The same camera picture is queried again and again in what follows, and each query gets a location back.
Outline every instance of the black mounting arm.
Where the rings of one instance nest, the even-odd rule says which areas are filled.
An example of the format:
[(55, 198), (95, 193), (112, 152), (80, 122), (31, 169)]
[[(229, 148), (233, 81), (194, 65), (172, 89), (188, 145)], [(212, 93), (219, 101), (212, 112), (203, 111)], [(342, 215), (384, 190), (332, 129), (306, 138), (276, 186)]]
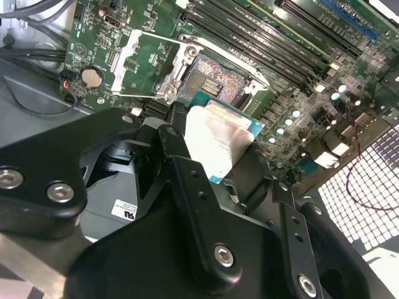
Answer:
[[(185, 114), (176, 103), (172, 125), (140, 126), (115, 108), (0, 149), (0, 262), (65, 299), (341, 299), (355, 289), (356, 298), (392, 298), (320, 209), (297, 210), (256, 144), (230, 174), (250, 217), (221, 209), (202, 165), (190, 159)], [(76, 237), (86, 189), (118, 172), (136, 182), (137, 219), (87, 247)], [(17, 263), (10, 248), (29, 262)], [(345, 267), (326, 262), (340, 259)], [(56, 282), (36, 280), (30, 264), (55, 271)], [(325, 275), (333, 270), (340, 280)]]

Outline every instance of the capacitor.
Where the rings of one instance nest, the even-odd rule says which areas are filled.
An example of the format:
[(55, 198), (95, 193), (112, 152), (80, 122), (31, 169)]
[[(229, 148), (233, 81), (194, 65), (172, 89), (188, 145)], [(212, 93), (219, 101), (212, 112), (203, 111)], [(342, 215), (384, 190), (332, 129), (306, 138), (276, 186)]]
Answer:
[(282, 126), (277, 126), (276, 127), (276, 133), (278, 135), (283, 135), (284, 134), (284, 128)]
[(304, 156), (306, 156), (306, 150), (303, 148), (303, 147), (299, 147), (298, 148), (298, 152), (299, 152), (299, 155), (301, 156), (301, 157), (304, 157)]
[(96, 67), (86, 67), (81, 72), (82, 81), (87, 88), (99, 88), (104, 82), (103, 73)]
[(330, 124), (333, 126), (335, 126), (337, 124), (337, 120), (335, 119), (335, 117), (333, 115), (330, 115), (328, 117), (328, 120), (329, 120)]
[(300, 131), (298, 132), (298, 138), (301, 140), (301, 142), (306, 142), (306, 135), (304, 132)]
[(106, 7), (101, 7), (99, 9), (99, 16), (100, 17), (105, 17), (108, 14), (108, 9)]
[(345, 93), (345, 92), (347, 92), (347, 90), (348, 90), (348, 86), (346, 86), (345, 84), (340, 84), (338, 86), (338, 92), (339, 93)]
[(286, 126), (291, 126), (294, 122), (288, 117), (284, 117), (284, 123), (286, 124)]
[(350, 101), (351, 101), (355, 106), (359, 106), (359, 105), (362, 103), (362, 101), (360, 100), (360, 98), (359, 98), (358, 96), (356, 96), (356, 95), (351, 95), (351, 96), (349, 97), (349, 99), (350, 99)]
[(276, 138), (275, 138), (273, 135), (269, 135), (269, 136), (267, 137), (267, 141), (268, 141), (269, 143), (271, 143), (271, 144), (274, 144), (274, 143), (276, 143)]
[(300, 111), (296, 108), (291, 109), (291, 115), (293, 118), (298, 118), (300, 117)]

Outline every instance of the cable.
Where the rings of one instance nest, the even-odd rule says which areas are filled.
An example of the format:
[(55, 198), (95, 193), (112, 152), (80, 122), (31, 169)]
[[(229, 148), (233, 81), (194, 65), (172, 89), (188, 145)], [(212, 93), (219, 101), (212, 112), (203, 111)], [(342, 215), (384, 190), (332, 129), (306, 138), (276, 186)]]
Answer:
[(53, 40), (57, 44), (59, 44), (63, 48), (68, 48), (68, 41), (64, 39), (62, 36), (56, 34), (53, 30), (47, 28), (46, 26), (40, 26), (36, 24), (29, 24), (33, 29), (36, 29), (37, 31), (40, 31), (41, 33), (47, 35), (49, 39)]
[(58, 74), (51, 72), (50, 70), (43, 69), (39, 67), (37, 64), (33, 64), (29, 61), (21, 59), (20, 57), (0, 57), (22, 69), (26, 69), (36, 75), (44, 77), (52, 82), (60, 83), (58, 80)]
[(66, 55), (65, 50), (52, 50), (52, 49), (6, 49), (0, 48), (1, 56), (23, 56), (23, 55), (51, 55), (60, 57)]
[(27, 22), (29, 25), (49, 25), (58, 19), (74, 2), (75, 0), (67, 0), (67, 2), (65, 2), (65, 4), (55, 14), (43, 20), (33, 20), (30, 17), (22, 17), (21, 19)]
[(65, 56), (47, 56), (47, 55), (20, 55), (20, 56), (12, 56), (19, 59), (29, 59), (29, 60), (40, 60), (47, 62), (64, 62)]
[(19, 19), (21, 17), (31, 16), (33, 14), (40, 14), (54, 6), (58, 3), (62, 2), (62, 0), (42, 0), (39, 3), (17, 8), (13, 12), (7, 12), (5, 14), (0, 14), (0, 19)]
[(74, 98), (74, 102), (73, 104), (71, 104), (71, 106), (68, 107), (68, 109), (62, 111), (62, 112), (55, 112), (55, 113), (43, 113), (43, 112), (37, 112), (34, 110), (31, 110), (27, 107), (25, 107), (19, 100), (18, 98), (15, 96), (14, 91), (12, 90), (11, 86), (8, 84), (7, 79), (5, 78), (5, 76), (3, 74), (0, 73), (0, 79), (1, 81), (5, 84), (7, 91), (9, 92), (10, 96), (12, 97), (12, 99), (14, 100), (14, 102), (17, 104), (17, 106), (19, 108), (21, 108), (22, 110), (24, 110), (26, 113), (30, 114), (30, 115), (35, 115), (35, 116), (44, 116), (44, 117), (54, 117), (54, 116), (62, 116), (65, 115), (66, 113), (68, 113), (69, 111), (73, 110), (78, 104), (79, 104), (79, 99), (77, 98), (76, 94), (72, 91), (72, 89), (70, 88), (69, 84), (66, 82), (66, 80), (64, 80), (63, 82), (63, 87), (72, 95), (72, 97)]
[(366, 204), (360, 202), (358, 199), (356, 199), (356, 198), (354, 198), (354, 197), (352, 196), (352, 193), (351, 193), (350, 190), (349, 190), (350, 177), (351, 177), (351, 175), (352, 175), (352, 170), (355, 168), (356, 164), (363, 158), (363, 156), (362, 156), (362, 150), (361, 150), (361, 148), (360, 148), (360, 142), (359, 142), (359, 137), (358, 137), (358, 126), (357, 126), (356, 121), (354, 120), (354, 118), (351, 116), (351, 114), (350, 114), (350, 113), (347, 113), (347, 115), (349, 116), (349, 118), (350, 118), (350, 119), (353, 121), (353, 123), (354, 123), (354, 127), (355, 127), (355, 141), (356, 141), (356, 145), (357, 145), (357, 158), (356, 158), (356, 161), (354, 162), (354, 164), (353, 164), (351, 167), (349, 167), (349, 171), (348, 171), (348, 174), (347, 174), (347, 177), (346, 177), (346, 180), (347, 180), (347, 181), (346, 181), (346, 184), (345, 184), (345, 188), (346, 188), (346, 190), (347, 190), (348, 195), (350, 196), (351, 200), (353, 200), (353, 202), (354, 202), (355, 204), (358, 204), (359, 206), (365, 207), (365, 208), (367, 208), (367, 209), (372, 209), (372, 210), (374, 210), (374, 211), (385, 211), (385, 212), (388, 212), (388, 211), (393, 211), (393, 210), (395, 210), (395, 209), (398, 209), (398, 208), (399, 208), (399, 205), (397, 205), (396, 207), (387, 207), (387, 208), (368, 206), (368, 205), (366, 205)]

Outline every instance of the motherboard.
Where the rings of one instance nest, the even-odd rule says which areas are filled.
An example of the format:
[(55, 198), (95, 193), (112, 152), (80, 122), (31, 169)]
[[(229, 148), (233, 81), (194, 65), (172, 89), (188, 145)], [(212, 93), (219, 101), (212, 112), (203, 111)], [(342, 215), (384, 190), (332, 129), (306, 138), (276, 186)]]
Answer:
[(398, 57), (397, 24), (363, 0), (79, 0), (62, 75), (86, 107), (141, 117), (207, 93), (264, 125), (293, 184), (352, 150)]

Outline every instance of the red wire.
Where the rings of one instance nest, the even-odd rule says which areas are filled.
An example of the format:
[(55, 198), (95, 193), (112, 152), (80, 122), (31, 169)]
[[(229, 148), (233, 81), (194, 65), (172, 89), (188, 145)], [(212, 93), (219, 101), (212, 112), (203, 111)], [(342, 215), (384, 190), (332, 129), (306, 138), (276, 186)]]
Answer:
[(64, 86), (65, 89), (68, 89), (68, 88), (69, 88), (69, 83), (68, 83), (68, 81), (64, 80), (64, 81), (62, 82), (62, 86)]
[(352, 116), (348, 113), (348, 116), (350, 119), (352, 119), (353, 123), (354, 123), (354, 127), (355, 127), (355, 140), (356, 140), (356, 144), (357, 144), (357, 159), (354, 162), (354, 164), (349, 167), (349, 172), (347, 174), (347, 182), (346, 182), (346, 190), (348, 192), (348, 195), (350, 196), (350, 198), (353, 200), (354, 203), (358, 204), (359, 206), (365, 207), (367, 209), (372, 209), (374, 211), (393, 211), (395, 209), (399, 208), (399, 205), (397, 205), (396, 207), (387, 207), (387, 208), (383, 208), (383, 207), (374, 207), (374, 206), (368, 206), (362, 202), (360, 202), (358, 199), (354, 198), (352, 196), (352, 193), (349, 190), (349, 182), (350, 182), (350, 176), (352, 174), (352, 170), (355, 168), (356, 164), (363, 158), (362, 156), (362, 150), (360, 149), (360, 142), (359, 142), (359, 138), (358, 138), (358, 128), (357, 128), (357, 124), (356, 121), (352, 118)]

